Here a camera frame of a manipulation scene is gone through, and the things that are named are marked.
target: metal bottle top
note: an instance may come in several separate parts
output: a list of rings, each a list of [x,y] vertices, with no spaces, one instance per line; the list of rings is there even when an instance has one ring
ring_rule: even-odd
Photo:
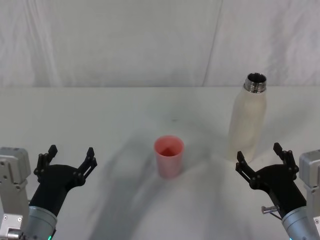
[[[243,87],[250,93],[259,94],[267,89],[266,83],[267,78],[263,74],[253,72],[246,77]]]

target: water bottle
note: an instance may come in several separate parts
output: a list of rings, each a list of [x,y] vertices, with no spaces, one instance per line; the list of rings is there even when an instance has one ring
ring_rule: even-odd
[[[261,73],[250,73],[235,98],[228,134],[228,158],[237,161],[242,151],[247,163],[252,161],[260,138],[266,108],[266,81]]]

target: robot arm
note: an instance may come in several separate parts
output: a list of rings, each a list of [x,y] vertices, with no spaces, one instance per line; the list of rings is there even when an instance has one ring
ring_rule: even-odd
[[[303,153],[299,165],[299,177],[306,189],[306,215],[320,239],[320,150]]]
[[[262,207],[262,213],[278,212],[282,225],[292,240],[320,240],[316,223],[320,220],[320,198],[318,190],[318,155],[305,153],[300,157],[300,178],[307,188],[307,201],[294,183],[299,172],[292,151],[283,151],[279,143],[273,150],[283,164],[266,166],[258,171],[252,170],[241,152],[238,152],[236,171],[249,183],[252,189],[265,191],[274,206]]]
[[[0,148],[0,196],[3,207],[0,239],[18,239],[19,230],[28,224],[26,193],[30,163],[22,148]]]
[[[57,152],[52,145],[48,153],[39,155],[34,174],[40,184],[28,204],[25,189],[31,172],[28,153],[22,148],[0,148],[0,197],[4,211],[0,240],[52,239],[68,192],[84,185],[97,166],[92,147],[79,168],[50,165]]]

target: white curtain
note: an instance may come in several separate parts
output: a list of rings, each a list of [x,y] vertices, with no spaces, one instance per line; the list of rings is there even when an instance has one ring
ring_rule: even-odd
[[[319,0],[0,0],[0,87],[320,85]]]

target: tabletop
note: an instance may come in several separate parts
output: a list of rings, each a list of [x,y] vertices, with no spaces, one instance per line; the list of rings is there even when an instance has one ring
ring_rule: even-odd
[[[31,169],[50,145],[51,164],[78,167],[93,147],[98,163],[72,189],[58,215],[56,240],[288,240],[281,221],[261,214],[269,196],[250,189],[225,159],[239,87],[0,89],[0,146],[25,148]],[[320,148],[320,87],[269,87],[256,155],[258,170],[280,163],[279,142],[296,163]],[[157,175],[154,141],[185,143],[183,172]],[[305,195],[302,181],[297,186]],[[26,187],[31,198],[35,175]]]

